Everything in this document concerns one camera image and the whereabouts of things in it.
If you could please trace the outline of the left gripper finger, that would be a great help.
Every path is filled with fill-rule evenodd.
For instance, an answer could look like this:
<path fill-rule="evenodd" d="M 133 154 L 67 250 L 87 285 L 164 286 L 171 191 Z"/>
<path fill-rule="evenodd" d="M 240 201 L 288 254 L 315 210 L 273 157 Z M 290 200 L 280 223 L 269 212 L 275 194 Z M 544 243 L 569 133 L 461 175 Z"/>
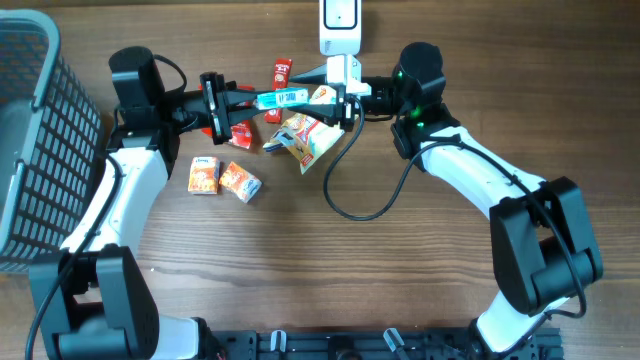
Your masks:
<path fill-rule="evenodd" d="M 248 103 L 252 105 L 259 95 L 263 94 L 263 91 L 247 90 L 243 88 L 234 88 L 227 91 L 227 103 L 230 106 Z"/>
<path fill-rule="evenodd" d="M 255 106 L 231 106 L 227 111 L 229 127 L 265 112 L 269 112 L 269 109 L 259 109 Z"/>

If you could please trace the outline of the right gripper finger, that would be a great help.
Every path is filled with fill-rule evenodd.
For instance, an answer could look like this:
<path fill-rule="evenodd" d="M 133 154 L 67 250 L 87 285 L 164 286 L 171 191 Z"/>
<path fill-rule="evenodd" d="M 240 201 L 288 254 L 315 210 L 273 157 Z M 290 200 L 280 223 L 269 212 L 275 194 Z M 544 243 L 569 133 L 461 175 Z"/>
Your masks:
<path fill-rule="evenodd" d="M 344 106 L 339 104 L 303 104 L 292 106 L 290 111 L 310 116 L 326 125 L 340 125 L 344 122 Z"/>
<path fill-rule="evenodd" d="M 307 72 L 291 75 L 289 81 L 296 84 L 326 85 L 327 73 L 327 65 L 323 64 Z"/>

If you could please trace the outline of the red crinkled snack packet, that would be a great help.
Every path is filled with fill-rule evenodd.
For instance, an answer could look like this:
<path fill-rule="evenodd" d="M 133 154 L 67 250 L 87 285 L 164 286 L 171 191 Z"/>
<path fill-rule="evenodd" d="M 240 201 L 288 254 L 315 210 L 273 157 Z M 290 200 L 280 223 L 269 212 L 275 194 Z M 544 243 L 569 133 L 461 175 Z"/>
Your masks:
<path fill-rule="evenodd" d="M 250 85 L 237 85 L 238 89 L 253 91 L 255 88 Z M 206 136 L 212 138 L 212 131 L 210 128 L 202 128 L 200 131 Z M 231 126 L 232 138 L 227 142 L 227 144 L 249 150 L 252 143 L 252 131 L 250 126 L 250 121 L 244 120 L 239 124 Z"/>

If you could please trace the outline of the yellow snack bag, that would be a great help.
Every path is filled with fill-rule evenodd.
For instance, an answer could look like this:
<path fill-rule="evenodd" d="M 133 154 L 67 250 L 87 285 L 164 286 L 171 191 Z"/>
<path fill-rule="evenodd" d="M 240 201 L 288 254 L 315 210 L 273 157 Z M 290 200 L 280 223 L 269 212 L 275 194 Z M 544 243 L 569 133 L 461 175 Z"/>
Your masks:
<path fill-rule="evenodd" d="M 335 104 L 335 101 L 336 91 L 328 85 L 321 85 L 309 95 L 308 103 Z M 282 123 L 263 149 L 269 153 L 287 149 L 299 161 L 300 171 L 304 174 L 343 134 L 339 127 L 296 113 Z"/>

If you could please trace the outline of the red coffee stick sachet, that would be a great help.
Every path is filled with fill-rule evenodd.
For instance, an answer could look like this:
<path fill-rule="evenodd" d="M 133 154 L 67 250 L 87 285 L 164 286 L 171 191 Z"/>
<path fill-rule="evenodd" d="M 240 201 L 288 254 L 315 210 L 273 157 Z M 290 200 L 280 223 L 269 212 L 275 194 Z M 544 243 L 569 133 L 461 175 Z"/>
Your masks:
<path fill-rule="evenodd" d="M 293 60 L 289 58 L 278 58 L 274 64 L 274 75 L 272 81 L 273 90 L 281 90 L 287 87 Z M 280 124 L 282 120 L 282 110 L 280 108 L 269 110 L 264 115 L 264 120 L 269 124 Z"/>

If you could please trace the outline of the teal white small box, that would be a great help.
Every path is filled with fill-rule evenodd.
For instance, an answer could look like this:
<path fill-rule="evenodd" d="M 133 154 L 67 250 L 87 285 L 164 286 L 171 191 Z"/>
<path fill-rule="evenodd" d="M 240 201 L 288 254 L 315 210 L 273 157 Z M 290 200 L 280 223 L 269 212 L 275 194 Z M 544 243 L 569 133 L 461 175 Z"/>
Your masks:
<path fill-rule="evenodd" d="M 254 106 L 259 110 L 289 108 L 307 104 L 309 94 L 306 88 L 284 88 L 258 94 Z"/>

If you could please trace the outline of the small orange snack packet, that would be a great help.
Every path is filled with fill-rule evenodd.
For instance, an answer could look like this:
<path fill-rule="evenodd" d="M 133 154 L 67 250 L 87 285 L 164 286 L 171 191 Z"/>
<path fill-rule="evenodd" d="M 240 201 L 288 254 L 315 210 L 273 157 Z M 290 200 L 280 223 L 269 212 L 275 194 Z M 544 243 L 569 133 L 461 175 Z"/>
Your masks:
<path fill-rule="evenodd" d="M 259 191 L 262 182 L 235 162 L 230 162 L 219 179 L 222 187 L 231 191 L 243 203 L 248 203 Z"/>

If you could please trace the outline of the orange juice carton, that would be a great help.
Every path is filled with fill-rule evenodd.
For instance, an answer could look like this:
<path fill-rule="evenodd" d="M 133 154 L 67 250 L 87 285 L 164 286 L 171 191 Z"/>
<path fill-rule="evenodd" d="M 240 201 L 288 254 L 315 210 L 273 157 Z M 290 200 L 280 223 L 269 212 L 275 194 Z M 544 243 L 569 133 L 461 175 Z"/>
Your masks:
<path fill-rule="evenodd" d="M 217 157 L 194 157 L 191 162 L 188 192 L 195 195 L 217 194 L 220 161 Z"/>

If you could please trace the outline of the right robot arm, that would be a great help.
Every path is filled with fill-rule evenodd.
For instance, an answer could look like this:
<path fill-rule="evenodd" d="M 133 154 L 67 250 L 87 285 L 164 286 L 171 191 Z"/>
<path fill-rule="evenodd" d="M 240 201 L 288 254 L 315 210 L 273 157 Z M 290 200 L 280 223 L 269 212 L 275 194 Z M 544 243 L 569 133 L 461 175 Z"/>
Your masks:
<path fill-rule="evenodd" d="M 299 84 L 326 85 L 328 105 L 298 112 L 360 133 L 367 121 L 389 121 L 395 147 L 409 167 L 435 176 L 461 193 L 488 219 L 498 293 L 464 328 L 427 330 L 408 350 L 396 329 L 384 332 L 399 359 L 560 359 L 561 337 L 549 326 L 570 299 L 584 302 L 586 288 L 604 271 L 578 185 L 522 171 L 480 145 L 455 119 L 442 95 L 446 86 L 440 49 L 407 45 L 388 77 L 366 77 L 351 55 L 297 74 Z"/>

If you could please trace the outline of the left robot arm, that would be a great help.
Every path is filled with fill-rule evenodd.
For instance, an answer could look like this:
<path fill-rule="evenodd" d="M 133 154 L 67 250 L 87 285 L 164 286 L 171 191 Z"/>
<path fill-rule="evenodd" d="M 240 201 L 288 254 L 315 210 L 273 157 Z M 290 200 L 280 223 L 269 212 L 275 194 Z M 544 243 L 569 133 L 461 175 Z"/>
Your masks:
<path fill-rule="evenodd" d="M 144 224 L 168 182 L 183 133 L 209 128 L 215 144 L 264 111 L 262 94 L 207 72 L 200 87 L 166 89 L 163 59 L 141 46 L 109 61 L 119 104 L 105 170 L 79 226 L 29 269 L 36 315 L 30 341 L 51 359 L 223 359 L 200 318 L 159 313 L 136 262 Z"/>

